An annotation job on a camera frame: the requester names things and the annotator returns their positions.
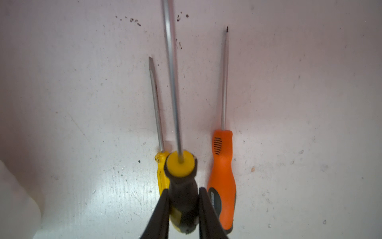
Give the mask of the black yellow screwdriver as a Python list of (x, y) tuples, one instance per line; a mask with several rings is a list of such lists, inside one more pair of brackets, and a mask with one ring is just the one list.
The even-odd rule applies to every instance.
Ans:
[(180, 233), (190, 234), (196, 229), (199, 222), (198, 188), (195, 181), (197, 160), (193, 154), (184, 150), (182, 144), (174, 2), (163, 1), (162, 6), (177, 144), (177, 150), (172, 152), (165, 162), (165, 174), (170, 179), (170, 220)]

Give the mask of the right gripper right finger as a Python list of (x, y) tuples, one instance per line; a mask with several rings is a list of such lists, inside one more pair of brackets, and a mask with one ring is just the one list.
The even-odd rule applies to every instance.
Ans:
[(228, 239), (204, 187), (199, 189), (200, 239)]

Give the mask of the orange screwdriver black grip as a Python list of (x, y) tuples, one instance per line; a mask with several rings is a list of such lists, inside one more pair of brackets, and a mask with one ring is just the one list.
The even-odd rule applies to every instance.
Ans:
[(229, 28), (225, 30), (223, 49), (221, 126), (213, 133), (213, 166), (208, 181), (211, 203), (226, 234), (233, 230), (236, 204), (236, 183), (232, 172), (233, 132), (226, 128), (227, 86), (229, 63)]

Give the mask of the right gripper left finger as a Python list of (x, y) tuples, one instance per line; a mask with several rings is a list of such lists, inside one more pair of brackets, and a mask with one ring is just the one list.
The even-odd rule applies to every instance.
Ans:
[(169, 215), (169, 190), (164, 189), (141, 239), (168, 239)]

